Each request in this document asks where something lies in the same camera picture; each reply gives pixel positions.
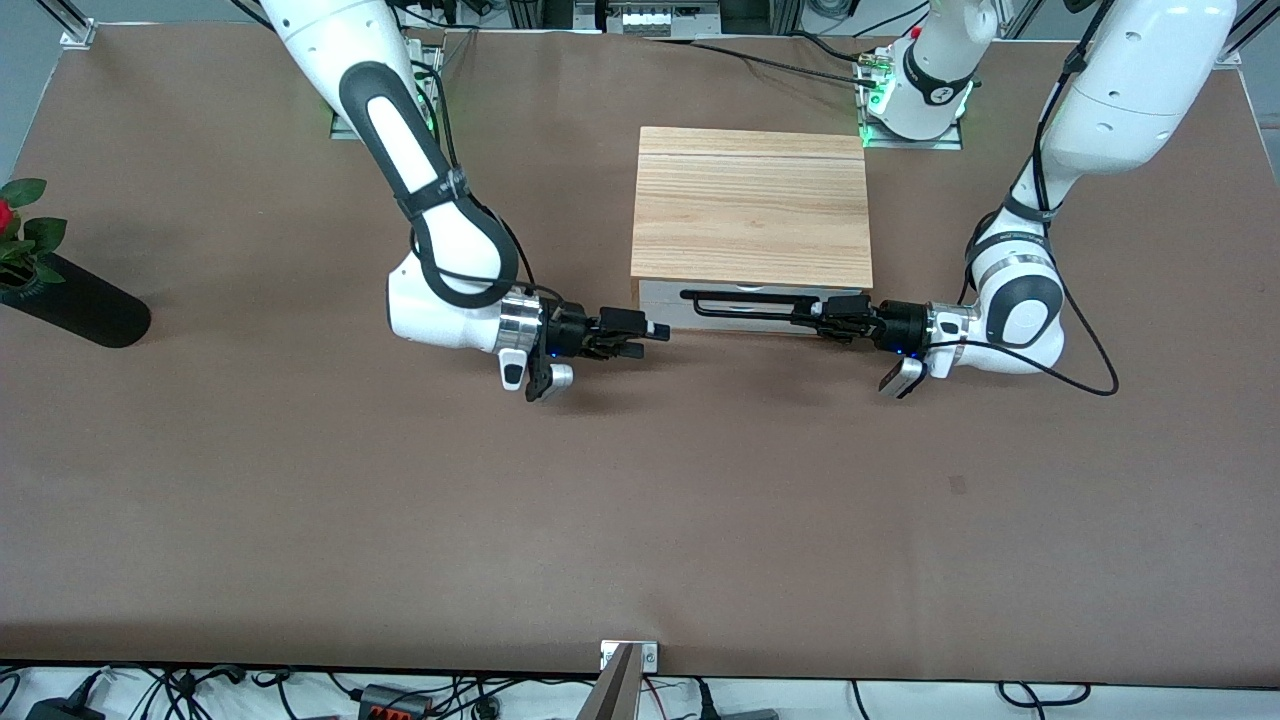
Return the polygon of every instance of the floor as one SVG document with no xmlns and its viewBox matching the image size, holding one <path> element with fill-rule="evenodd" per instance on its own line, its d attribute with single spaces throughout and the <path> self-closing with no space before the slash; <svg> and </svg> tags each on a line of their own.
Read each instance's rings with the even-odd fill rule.
<svg viewBox="0 0 1280 720">
<path fill-rule="evenodd" d="M 243 22 L 225 0 L 79 0 L 79 6 L 102 22 Z M 914 6 L 911 0 L 865 3 L 858 15 L 836 28 L 854 32 Z M 901 32 L 918 15 L 884 26 L 886 32 Z M 1078 35 L 1087 18 L 1068 15 L 1048 3 L 1033 23 L 1030 37 L 1070 37 Z M 806 9 L 805 26 L 814 31 L 831 28 L 832 20 Z M 1245 78 L 1272 158 L 1280 158 L 1280 24 L 1276 24 L 1244 54 Z M 0 0 L 0 176 L 9 177 L 31 126 L 41 94 L 58 61 L 60 28 L 33 0 Z M 23 717 L 31 703 L 47 697 L 65 697 L 88 674 L 77 667 L 29 669 L 4 717 Z M 384 682 L 402 688 L 436 687 L 439 678 L 340 675 L 344 684 Z M 676 683 L 659 691 L 666 717 L 681 717 L 699 711 L 692 683 Z M 146 692 L 150 679 L 141 671 L 113 671 L 92 694 L 92 707 L 108 717 L 127 717 Z M 6 692 L 0 682 L 0 693 Z M 710 680 L 721 714 L 774 708 L 782 720 L 859 717 L 851 687 L 836 680 Z M 356 706 L 339 693 L 323 674 L 298 674 L 287 685 L 288 698 L 298 717 L 353 716 Z M 1073 688 L 1037 687 L 1042 696 L 1060 698 L 1076 693 Z M 893 683 L 863 682 L 867 716 L 893 717 L 1034 717 L 1030 710 L 1015 708 L 998 697 L 988 683 Z M 549 719 L 576 716 L 588 688 L 579 684 L 540 685 L 526 683 L 506 691 L 502 714 L 509 717 Z M 4 702 L 0 694 L 0 703 Z M 200 698 L 215 720 L 224 717 L 287 717 L 278 691 L 260 689 L 250 683 L 232 687 L 225 682 L 201 687 Z M 643 698 L 643 720 L 659 720 L 657 706 Z M 1280 692 L 1217 691 L 1187 688 L 1101 687 L 1085 702 L 1070 708 L 1052 708 L 1048 717 L 1076 720 L 1103 717 L 1280 717 Z"/>
</svg>

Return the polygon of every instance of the drawer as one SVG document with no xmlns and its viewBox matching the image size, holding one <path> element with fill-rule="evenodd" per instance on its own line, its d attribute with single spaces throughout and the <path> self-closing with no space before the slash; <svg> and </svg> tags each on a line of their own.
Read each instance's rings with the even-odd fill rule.
<svg viewBox="0 0 1280 720">
<path fill-rule="evenodd" d="M 694 304 L 681 300 L 682 290 L 707 290 L 724 292 L 758 292 L 762 295 L 813 295 L 826 300 L 832 295 L 856 295 L 859 291 L 832 287 L 794 287 L 794 286 L 736 286 L 724 283 L 685 283 L 677 281 L 640 281 L 640 310 L 644 310 L 648 319 L 655 323 L 664 323 L 672 328 L 701 329 L 701 331 L 730 331 L 730 332 L 765 332 L 788 334 L 814 334 L 810 328 L 800 328 L 780 320 L 731 318 L 707 318 L 694 311 Z M 739 313 L 786 313 L 785 305 L 760 305 L 754 302 L 707 302 L 701 305 L 714 310 L 728 310 Z"/>
</svg>

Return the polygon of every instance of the wooden lid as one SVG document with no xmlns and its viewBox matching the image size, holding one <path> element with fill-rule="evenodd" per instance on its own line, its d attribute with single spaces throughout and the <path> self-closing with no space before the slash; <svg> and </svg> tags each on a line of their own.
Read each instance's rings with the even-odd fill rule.
<svg viewBox="0 0 1280 720">
<path fill-rule="evenodd" d="M 870 287 L 861 140 L 640 128 L 631 277 Z"/>
</svg>

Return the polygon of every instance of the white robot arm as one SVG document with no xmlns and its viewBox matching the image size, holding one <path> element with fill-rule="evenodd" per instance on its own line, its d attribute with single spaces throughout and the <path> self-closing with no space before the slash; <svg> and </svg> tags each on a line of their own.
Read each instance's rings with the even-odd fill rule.
<svg viewBox="0 0 1280 720">
<path fill-rule="evenodd" d="M 992 0 L 933 0 L 918 37 L 876 51 L 890 61 L 870 73 L 878 86 L 867 111 L 908 140 L 940 137 L 964 108 L 998 24 Z"/>
<path fill-rule="evenodd" d="M 637 340 L 669 337 L 643 313 L 603 307 L 589 316 L 516 279 L 515 240 L 431 137 L 385 0 L 264 0 L 262 8 L 311 85 L 365 142 L 412 225 L 411 252 L 387 281 L 396 334 L 495 354 L 507 389 L 520 389 L 527 370 L 531 401 L 572 383 L 572 369 L 552 357 L 643 357 Z"/>
<path fill-rule="evenodd" d="M 965 18 L 986 12 L 973 0 L 961 0 L 956 8 Z M 1061 310 L 1068 297 L 1050 247 L 1048 224 L 1080 177 L 1134 169 L 1164 147 L 1213 68 L 1235 17 L 1235 0 L 1116 0 L 1114 5 L 1103 0 L 1098 12 L 1106 14 L 1096 27 L 1088 63 L 1085 36 L 1068 58 L 1046 105 L 1047 113 L 1059 92 L 1066 91 L 1048 131 L 1043 137 L 1037 133 L 1038 152 L 1033 151 L 1001 208 L 979 224 L 969 242 L 965 259 L 969 284 L 977 291 L 973 305 L 886 301 L 872 307 L 861 295 L 826 302 L 805 296 L 753 296 L 756 302 L 791 306 L 767 315 L 840 342 L 869 338 L 876 347 L 902 356 L 881 383 L 881 392 L 893 397 L 905 397 L 925 375 L 946 378 L 963 365 L 1012 374 L 1052 368 L 1065 342 Z M 931 22 L 936 17 L 950 15 L 938 14 L 934 4 Z M 927 24 L 916 44 L 923 54 L 925 38 L 950 37 L 959 50 L 947 55 L 941 46 L 931 46 L 929 54 L 931 59 L 963 59 L 951 74 L 977 65 L 972 36 L 955 31 L 960 24 L 952 20 L 947 32 L 936 35 Z M 968 19 L 965 26 L 984 27 Z M 1082 68 L 1075 82 L 1065 87 Z M 901 92 L 919 87 L 895 85 L 899 99 L 914 99 L 897 106 L 910 108 L 914 101 L 919 111 L 920 94 Z M 882 119 L 908 137 L 916 131 L 931 137 L 929 128 L 945 129 L 943 120 L 950 123 L 954 115 L 924 109 L 916 117 L 923 118 L 919 124 L 897 127 L 890 115 Z M 701 301 L 737 300 L 731 293 L 707 292 L 685 297 L 694 301 L 695 311 L 714 316 L 730 315 L 705 309 Z"/>
</svg>

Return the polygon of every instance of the brown table surface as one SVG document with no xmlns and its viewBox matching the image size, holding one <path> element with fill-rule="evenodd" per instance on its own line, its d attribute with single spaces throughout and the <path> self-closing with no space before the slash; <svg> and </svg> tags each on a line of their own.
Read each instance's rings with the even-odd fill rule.
<svg viewBox="0 0 1280 720">
<path fill-rule="evenodd" d="M 838 69 L 797 40 L 737 47 Z M 952 300 L 1064 45 L 992 47 L 961 152 L 868 152 L 876 297 Z M 484 35 L 458 151 L 538 278 L 625 304 L 641 126 L 854 133 L 845 87 L 616 36 Z M 527 406 L 396 338 L 404 222 L 253 27 L 105 27 L 18 174 L 155 310 L 110 351 L 0 313 L 0 656 L 1275 684 L 1280 202 L 1235 72 L 1055 225 L 1100 400 L 678 334 Z M 1069 324 L 1061 369 L 1102 383 Z"/>
</svg>

